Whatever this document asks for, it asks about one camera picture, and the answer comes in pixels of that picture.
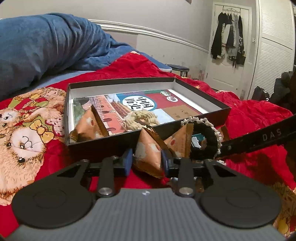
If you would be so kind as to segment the blue round stool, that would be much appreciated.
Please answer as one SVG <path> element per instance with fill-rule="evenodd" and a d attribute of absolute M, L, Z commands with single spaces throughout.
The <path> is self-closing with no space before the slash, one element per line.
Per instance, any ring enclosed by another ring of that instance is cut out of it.
<path fill-rule="evenodd" d="M 171 68 L 171 72 L 178 72 L 181 77 L 187 78 L 188 73 L 190 71 L 189 68 L 184 67 L 182 65 L 175 65 L 175 64 L 166 64 L 166 66 Z"/>

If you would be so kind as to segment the red cartoon print blanket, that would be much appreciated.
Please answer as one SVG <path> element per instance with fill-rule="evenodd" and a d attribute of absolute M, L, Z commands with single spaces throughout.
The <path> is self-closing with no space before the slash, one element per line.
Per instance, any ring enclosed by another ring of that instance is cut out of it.
<path fill-rule="evenodd" d="M 167 77 L 155 64 L 144 56 L 128 53 L 110 66 L 95 72 L 76 75 L 54 84 L 65 90 L 70 83 L 131 77 Z M 214 91 L 202 81 L 185 79 L 185 82 L 227 104 L 231 110 L 226 120 L 230 138 L 247 133 L 289 118 L 292 113 L 267 101 L 244 100 L 230 91 Z M 282 210 L 275 227 L 284 236 L 295 233 L 295 164 L 283 146 L 271 146 L 248 154 L 230 156 L 226 165 L 235 171 L 271 185 L 281 196 Z M 42 179 L 71 163 L 67 148 L 62 141 L 52 140 L 45 152 L 45 163 L 37 175 Z"/>

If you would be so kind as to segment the dark clothes on door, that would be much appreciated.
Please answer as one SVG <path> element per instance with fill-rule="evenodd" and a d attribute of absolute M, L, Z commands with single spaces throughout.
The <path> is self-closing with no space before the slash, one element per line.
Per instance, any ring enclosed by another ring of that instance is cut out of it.
<path fill-rule="evenodd" d="M 243 66 L 246 59 L 241 15 L 221 12 L 218 26 L 211 46 L 213 59 L 223 59 L 225 55 L 232 61 L 232 66 Z"/>

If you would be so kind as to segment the black shallow cardboard box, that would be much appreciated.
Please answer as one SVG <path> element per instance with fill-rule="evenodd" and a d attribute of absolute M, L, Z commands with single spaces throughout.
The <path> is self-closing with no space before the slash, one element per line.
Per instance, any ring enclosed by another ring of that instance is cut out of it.
<path fill-rule="evenodd" d="M 197 134 L 207 141 L 199 157 L 220 150 L 216 128 L 226 104 L 176 78 L 126 78 L 72 83 L 64 105 L 65 142 L 71 157 L 100 162 L 127 156 L 159 166 L 161 151 L 188 157 Z"/>

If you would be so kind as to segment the black white lace scrunchie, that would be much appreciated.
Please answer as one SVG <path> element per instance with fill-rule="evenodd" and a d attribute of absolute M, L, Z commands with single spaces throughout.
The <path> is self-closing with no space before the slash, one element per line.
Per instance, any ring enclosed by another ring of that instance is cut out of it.
<path fill-rule="evenodd" d="M 195 161 L 215 159 L 221 154 L 222 135 L 207 118 L 189 117 L 181 126 L 193 127 L 189 157 Z"/>

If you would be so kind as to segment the cream braided scrunchie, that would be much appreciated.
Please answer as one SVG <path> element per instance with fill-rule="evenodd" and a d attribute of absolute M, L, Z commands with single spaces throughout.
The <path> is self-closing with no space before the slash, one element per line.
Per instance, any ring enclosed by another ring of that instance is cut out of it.
<path fill-rule="evenodd" d="M 126 131 L 141 130 L 145 126 L 157 126 L 158 117 L 148 110 L 136 110 L 127 114 L 123 119 L 123 128 Z"/>

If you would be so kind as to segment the brown triangular snack packet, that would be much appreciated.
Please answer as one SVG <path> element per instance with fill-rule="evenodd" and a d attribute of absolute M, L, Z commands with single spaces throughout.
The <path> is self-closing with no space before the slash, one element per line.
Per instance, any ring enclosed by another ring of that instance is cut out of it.
<path fill-rule="evenodd" d="M 91 141 L 109 136 L 108 130 L 93 105 L 85 110 L 77 104 L 73 108 L 73 113 L 75 126 L 74 130 L 69 133 L 71 142 Z"/>

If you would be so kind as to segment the white door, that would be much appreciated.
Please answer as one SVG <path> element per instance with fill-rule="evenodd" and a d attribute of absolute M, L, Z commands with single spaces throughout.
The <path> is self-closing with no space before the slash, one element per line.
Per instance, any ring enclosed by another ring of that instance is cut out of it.
<path fill-rule="evenodd" d="M 215 90 L 239 95 L 249 54 L 252 10 L 226 2 L 214 2 L 205 82 Z"/>

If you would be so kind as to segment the blue fleece blanket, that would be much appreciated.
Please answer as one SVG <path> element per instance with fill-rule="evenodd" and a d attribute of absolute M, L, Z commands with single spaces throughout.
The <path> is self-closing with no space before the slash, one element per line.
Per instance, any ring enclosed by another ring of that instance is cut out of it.
<path fill-rule="evenodd" d="M 62 13 L 1 20 L 1 99 L 27 89 L 44 75 L 67 69 L 95 71 L 134 51 L 100 25 Z"/>

